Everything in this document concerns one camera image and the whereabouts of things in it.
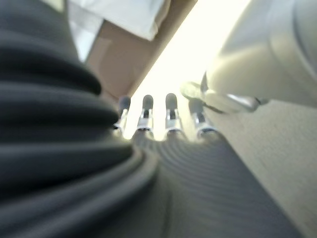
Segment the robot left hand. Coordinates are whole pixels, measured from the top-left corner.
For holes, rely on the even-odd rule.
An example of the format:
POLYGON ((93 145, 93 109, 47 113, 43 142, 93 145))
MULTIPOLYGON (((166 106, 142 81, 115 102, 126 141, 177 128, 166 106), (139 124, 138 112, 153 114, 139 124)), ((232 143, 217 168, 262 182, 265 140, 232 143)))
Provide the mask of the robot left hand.
POLYGON ((225 137, 119 136, 63 0, 0 3, 3 238, 299 238, 225 137))

